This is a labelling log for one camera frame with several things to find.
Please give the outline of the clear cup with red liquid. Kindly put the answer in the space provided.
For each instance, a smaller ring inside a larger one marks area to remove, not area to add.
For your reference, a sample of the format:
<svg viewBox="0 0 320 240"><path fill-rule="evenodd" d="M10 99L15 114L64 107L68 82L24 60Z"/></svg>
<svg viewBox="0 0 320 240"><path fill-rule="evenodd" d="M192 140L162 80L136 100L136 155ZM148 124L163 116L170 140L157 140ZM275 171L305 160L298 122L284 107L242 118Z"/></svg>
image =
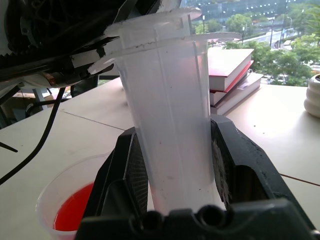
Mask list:
<svg viewBox="0 0 320 240"><path fill-rule="evenodd" d="M36 203L40 225L50 240L74 240L97 173L110 152L82 159L62 170Z"/></svg>

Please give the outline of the book with red cover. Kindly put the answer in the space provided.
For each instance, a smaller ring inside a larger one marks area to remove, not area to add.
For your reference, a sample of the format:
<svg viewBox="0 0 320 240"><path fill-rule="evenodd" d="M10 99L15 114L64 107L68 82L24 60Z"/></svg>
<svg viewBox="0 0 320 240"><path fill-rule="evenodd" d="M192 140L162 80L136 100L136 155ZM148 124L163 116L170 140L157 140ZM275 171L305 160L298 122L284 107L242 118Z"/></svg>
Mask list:
<svg viewBox="0 0 320 240"><path fill-rule="evenodd" d="M251 60L245 68L234 78L233 82L227 87L226 91L215 91L210 90L210 105L217 105L226 95L232 92L232 90L236 89L243 81L248 77L249 68L254 63L254 60Z"/></svg>

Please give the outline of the translucent syringe plunger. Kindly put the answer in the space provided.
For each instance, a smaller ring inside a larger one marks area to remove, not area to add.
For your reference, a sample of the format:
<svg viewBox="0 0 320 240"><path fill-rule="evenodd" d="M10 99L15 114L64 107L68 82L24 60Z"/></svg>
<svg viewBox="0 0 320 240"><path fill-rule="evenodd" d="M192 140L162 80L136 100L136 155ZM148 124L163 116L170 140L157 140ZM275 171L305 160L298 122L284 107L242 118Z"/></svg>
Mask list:
<svg viewBox="0 0 320 240"><path fill-rule="evenodd" d="M122 49L192 35L192 20L202 12L197 7L176 8L131 18L108 26L106 37L119 37Z"/></svg>

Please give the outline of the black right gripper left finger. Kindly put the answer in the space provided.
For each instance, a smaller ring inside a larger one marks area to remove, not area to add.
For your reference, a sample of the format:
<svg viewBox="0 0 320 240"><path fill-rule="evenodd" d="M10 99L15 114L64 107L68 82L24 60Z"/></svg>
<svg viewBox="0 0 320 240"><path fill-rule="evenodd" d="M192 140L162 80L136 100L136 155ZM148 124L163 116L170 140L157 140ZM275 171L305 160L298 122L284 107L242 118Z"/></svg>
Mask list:
<svg viewBox="0 0 320 240"><path fill-rule="evenodd" d="M134 127L125 130L97 172L83 218L147 212L148 174Z"/></svg>

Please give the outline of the book with white cover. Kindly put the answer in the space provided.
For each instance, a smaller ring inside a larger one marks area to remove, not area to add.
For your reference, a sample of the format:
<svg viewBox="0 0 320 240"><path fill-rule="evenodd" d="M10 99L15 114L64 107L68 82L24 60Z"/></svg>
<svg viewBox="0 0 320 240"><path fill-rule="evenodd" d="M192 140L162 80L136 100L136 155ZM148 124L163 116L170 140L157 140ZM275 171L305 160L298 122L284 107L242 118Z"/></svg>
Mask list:
<svg viewBox="0 0 320 240"><path fill-rule="evenodd" d="M263 76L260 73L249 73L248 77L236 89L226 95L217 105L210 106L210 113L223 115L228 112L260 87Z"/></svg>

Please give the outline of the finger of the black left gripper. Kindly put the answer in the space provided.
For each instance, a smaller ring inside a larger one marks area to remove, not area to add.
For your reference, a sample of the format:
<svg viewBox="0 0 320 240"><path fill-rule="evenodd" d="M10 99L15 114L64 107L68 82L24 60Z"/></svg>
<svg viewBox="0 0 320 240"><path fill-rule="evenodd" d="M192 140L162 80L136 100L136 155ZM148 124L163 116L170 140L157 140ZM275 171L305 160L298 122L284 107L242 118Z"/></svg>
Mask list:
<svg viewBox="0 0 320 240"><path fill-rule="evenodd" d="M101 58L104 46L117 39L117 36L107 37L70 53L53 48L31 48L24 53L0 55L0 82L45 71L74 71L83 66L89 67Z"/></svg>

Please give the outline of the book with pale red-edged cover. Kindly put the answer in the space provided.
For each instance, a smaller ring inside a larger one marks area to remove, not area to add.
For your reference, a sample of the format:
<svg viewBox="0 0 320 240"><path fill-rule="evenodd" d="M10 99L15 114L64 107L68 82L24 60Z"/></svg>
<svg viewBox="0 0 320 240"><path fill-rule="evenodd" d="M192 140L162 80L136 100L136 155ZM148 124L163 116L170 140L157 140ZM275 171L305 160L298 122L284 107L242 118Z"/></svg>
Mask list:
<svg viewBox="0 0 320 240"><path fill-rule="evenodd" d="M208 51L209 89L227 93L248 72L253 63L253 49L219 49Z"/></svg>

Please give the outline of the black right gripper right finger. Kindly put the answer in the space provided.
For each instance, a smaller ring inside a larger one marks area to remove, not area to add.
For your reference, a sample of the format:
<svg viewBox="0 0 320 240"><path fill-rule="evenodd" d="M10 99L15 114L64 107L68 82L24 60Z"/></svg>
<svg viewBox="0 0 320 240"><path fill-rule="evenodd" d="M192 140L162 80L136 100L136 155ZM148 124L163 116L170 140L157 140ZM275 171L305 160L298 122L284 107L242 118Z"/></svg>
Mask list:
<svg viewBox="0 0 320 240"><path fill-rule="evenodd" d="M287 199L306 225L314 227L265 151L232 120L212 114L210 132L215 184L226 207L236 203Z"/></svg>

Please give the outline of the translucent plastic syringe barrel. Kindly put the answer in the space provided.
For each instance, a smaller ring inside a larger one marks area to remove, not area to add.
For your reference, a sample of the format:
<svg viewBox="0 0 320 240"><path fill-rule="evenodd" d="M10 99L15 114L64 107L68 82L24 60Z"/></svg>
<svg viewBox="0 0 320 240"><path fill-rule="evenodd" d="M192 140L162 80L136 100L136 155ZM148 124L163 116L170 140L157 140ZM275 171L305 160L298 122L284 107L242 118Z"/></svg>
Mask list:
<svg viewBox="0 0 320 240"><path fill-rule="evenodd" d="M215 199L208 40L238 33L150 37L95 62L115 62L145 162L154 208L194 211Z"/></svg>

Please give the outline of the white ribbed ceramic vase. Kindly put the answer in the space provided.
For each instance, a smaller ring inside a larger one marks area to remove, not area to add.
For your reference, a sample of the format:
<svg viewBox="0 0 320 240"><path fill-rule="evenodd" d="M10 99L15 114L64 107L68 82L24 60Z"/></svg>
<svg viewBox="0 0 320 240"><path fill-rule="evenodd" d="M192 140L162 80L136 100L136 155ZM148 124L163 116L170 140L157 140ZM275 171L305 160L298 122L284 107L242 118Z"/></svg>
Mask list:
<svg viewBox="0 0 320 240"><path fill-rule="evenodd" d="M320 74L308 80L304 108L310 115L320 119Z"/></svg>

